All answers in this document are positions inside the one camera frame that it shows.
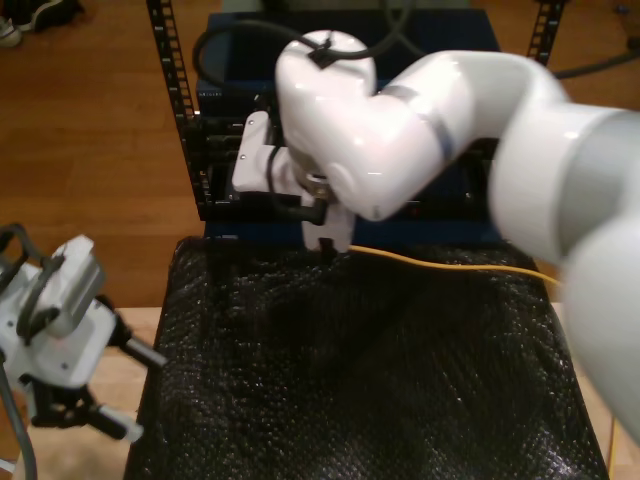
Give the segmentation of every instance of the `shoe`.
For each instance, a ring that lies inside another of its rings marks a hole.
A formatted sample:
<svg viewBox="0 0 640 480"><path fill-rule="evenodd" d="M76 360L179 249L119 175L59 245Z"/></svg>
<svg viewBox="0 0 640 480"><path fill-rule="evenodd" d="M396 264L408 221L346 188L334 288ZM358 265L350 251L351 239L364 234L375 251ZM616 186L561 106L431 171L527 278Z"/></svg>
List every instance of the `shoe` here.
<svg viewBox="0 0 640 480"><path fill-rule="evenodd" d="M22 40L20 30L0 17L0 47L15 47Z"/></svg>
<svg viewBox="0 0 640 480"><path fill-rule="evenodd" d="M5 14L22 32L64 25L79 12L84 8L78 0L5 0Z"/></svg>

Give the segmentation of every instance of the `black cable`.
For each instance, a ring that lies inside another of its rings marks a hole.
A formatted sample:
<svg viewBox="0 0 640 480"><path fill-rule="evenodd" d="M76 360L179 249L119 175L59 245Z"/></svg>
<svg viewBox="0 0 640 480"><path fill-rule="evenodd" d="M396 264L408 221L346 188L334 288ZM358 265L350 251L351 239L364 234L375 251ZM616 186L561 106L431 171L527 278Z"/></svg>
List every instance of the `black cable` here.
<svg viewBox="0 0 640 480"><path fill-rule="evenodd" d="M389 0L380 0L379 5L380 5L380 9L384 13L384 18L387 20L387 25L393 28L396 25L396 21L393 18L393 12L391 11ZM420 47L418 47L415 43L409 40L402 31L398 33L398 40L407 48L407 50L413 53L416 57L424 57L425 55L427 55L427 52L425 52Z"/></svg>
<svg viewBox="0 0 640 480"><path fill-rule="evenodd" d="M380 8L384 12L384 16L387 20L387 24L389 27L396 26L395 20L393 18L393 12L391 11L391 7L389 5L388 0L380 0L379 1ZM409 40L402 32L398 34L398 40L413 53L416 57L424 57L427 55L427 52L418 47L415 43ZM603 70L607 70L612 67L617 67L618 65L623 65L625 63L631 62L640 58L640 49L633 49L628 52L622 53L620 55L616 55L615 57L611 57L607 60L603 60L602 62L593 63L590 65L583 65L581 67L570 68L567 70L561 70L559 72L552 72L558 80L566 80L568 78L576 78L581 77L583 75L590 75L592 73L602 72Z"/></svg>
<svg viewBox="0 0 640 480"><path fill-rule="evenodd" d="M330 61L361 60L363 58L376 57L381 53L386 52L394 43L396 43L399 35L406 27L407 21L409 20L409 17L415 9L415 5L416 0L407 0L400 19L392 26L387 36L380 40L380 42L375 44L373 47L365 48L364 50L360 50L358 52L342 52L338 50L332 50L331 48L327 48L326 45L317 43L305 37L297 30L285 27L283 25L278 25L277 23L272 23L265 20L237 20L229 25L222 25L220 27L207 30L202 35L200 35L200 37L198 37L198 40L196 40L196 43L193 47L193 68L200 78L206 80L207 82L218 88L225 89L227 91L233 91L236 93L245 93L252 95L261 94L264 93L264 91L249 90L229 84L223 79L213 75L211 72L208 72L204 68L202 61L202 51L209 40L222 35L223 33L231 31L260 31L282 37L289 41L297 40L303 45L310 47L313 51L322 51L323 58Z"/></svg>
<svg viewBox="0 0 640 480"><path fill-rule="evenodd" d="M24 306L18 315L16 323L16 334L24 340L26 346L31 345L31 339L49 323L56 319L60 314L60 310L55 307L47 308L38 312L35 316L33 312L38 305L40 295L44 291L47 283L55 272L60 270L64 263L64 256L58 255L52 258L45 258L42 262L42 271L38 274L29 296L24 302Z"/></svg>
<svg viewBox="0 0 640 480"><path fill-rule="evenodd" d="M2 403L7 411L7 418L9 418L11 428L13 428L13 432L15 433L18 444L20 445L20 450L22 450L25 478L26 480L37 480L38 467L36 465L36 454L33 451L33 445L31 444L31 439L29 438L27 429L25 428L24 423L22 423L22 417L20 416L20 411L18 410L16 401L13 398L13 393L11 393L9 379L7 378L7 374L4 371L3 366L5 358L1 352L0 360L2 360L2 362L0 362L0 397L2 398Z"/></svg>
<svg viewBox="0 0 640 480"><path fill-rule="evenodd" d="M273 183L273 163L279 150L280 145L275 145L267 158L267 185L273 209L278 215L288 220L296 222L310 222L314 225L324 225L325 217L327 216L327 208L329 206L326 200L316 198L313 205L310 207L287 207L278 199L278 194L276 193L275 185Z"/></svg>
<svg viewBox="0 0 640 480"><path fill-rule="evenodd" d="M584 65L582 67L570 68L567 70L561 70L560 72L555 72L554 75L559 80L566 80L567 78L575 78L581 77L582 75L589 75L592 73L601 72L603 70L607 70L611 67L617 67L618 65L623 65L625 63L636 60L640 57L640 49L631 50L620 55L616 55L615 57L611 57L607 60L603 60L602 62L593 63L591 65Z"/></svg>

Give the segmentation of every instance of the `metal rack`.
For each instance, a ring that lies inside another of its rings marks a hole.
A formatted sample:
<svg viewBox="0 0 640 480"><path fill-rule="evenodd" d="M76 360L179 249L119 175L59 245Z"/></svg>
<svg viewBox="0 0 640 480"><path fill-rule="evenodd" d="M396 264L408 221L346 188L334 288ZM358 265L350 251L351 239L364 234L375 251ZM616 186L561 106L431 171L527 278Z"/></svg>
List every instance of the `metal rack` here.
<svg viewBox="0 0 640 480"><path fill-rule="evenodd" d="M538 0L540 8L538 17L533 26L533 35L529 43L527 57L534 59L543 65L549 63L551 50L556 40L560 19L564 12L564 5L568 0Z"/></svg>
<svg viewBox="0 0 640 480"><path fill-rule="evenodd" d="M204 216L207 203L211 202L209 181L206 169L200 168L197 153L191 151L187 143L187 127L195 118L195 110L189 89L187 71L182 58L182 48L178 38L173 6L171 0L147 0L147 9L151 19L153 37L160 56L162 74L169 92L173 118L180 135L182 152L187 164L187 172L191 180L193 196L196 199L200 218Z"/></svg>
<svg viewBox="0 0 640 480"><path fill-rule="evenodd" d="M538 1L540 9L527 56L546 65L551 55L564 5L568 0ZM195 111L171 0L146 0L146 2L200 219L211 220L211 212L215 212L216 218L223 221L240 217L252 221L268 219L268 212L262 205L264 202L251 200L244 202L245 206L250 206L250 210L254 210L253 214L247 214L247 209L243 208L243 202L230 201L234 198L228 192L225 193L224 198L213 198L208 174L213 156L207 145L207 135L212 129L219 130L219 127L207 123Z"/></svg>

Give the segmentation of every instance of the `black clamp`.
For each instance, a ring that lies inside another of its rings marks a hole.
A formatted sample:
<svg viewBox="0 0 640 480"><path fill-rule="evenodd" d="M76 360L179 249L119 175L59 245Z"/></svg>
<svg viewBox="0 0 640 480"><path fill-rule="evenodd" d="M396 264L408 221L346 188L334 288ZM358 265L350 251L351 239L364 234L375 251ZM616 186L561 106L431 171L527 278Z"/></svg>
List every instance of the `black clamp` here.
<svg viewBox="0 0 640 480"><path fill-rule="evenodd" d="M47 385L40 380L24 375L20 381L31 388L35 412L31 424L41 428L71 428L91 425L116 440L128 433L126 425L105 415L101 411L87 386L62 388Z"/></svg>
<svg viewBox="0 0 640 480"><path fill-rule="evenodd" d="M320 70L324 70L327 67L333 65L336 61L333 55L329 55L329 49L331 48L331 32L327 36L327 39L315 50L311 51L307 56L315 63Z"/></svg>

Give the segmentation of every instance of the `gray cable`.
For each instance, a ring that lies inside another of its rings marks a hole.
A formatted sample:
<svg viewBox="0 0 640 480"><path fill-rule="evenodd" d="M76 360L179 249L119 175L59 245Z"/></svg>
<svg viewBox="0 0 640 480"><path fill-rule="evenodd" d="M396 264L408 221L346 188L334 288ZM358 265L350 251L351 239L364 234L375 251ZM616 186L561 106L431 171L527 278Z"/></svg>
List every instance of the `gray cable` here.
<svg viewBox="0 0 640 480"><path fill-rule="evenodd" d="M2 360L2 364L4 364L4 356L1 353L0 359ZM20 444L20 450L22 450L25 478L26 480L37 480L38 468L36 466L36 454L33 451L33 445L31 444L27 429L24 427L24 423L22 423L20 411L13 398L13 393L11 393L9 379L2 364L0 364L0 397L7 411L7 417L11 423L11 427L16 434L16 439Z"/></svg>

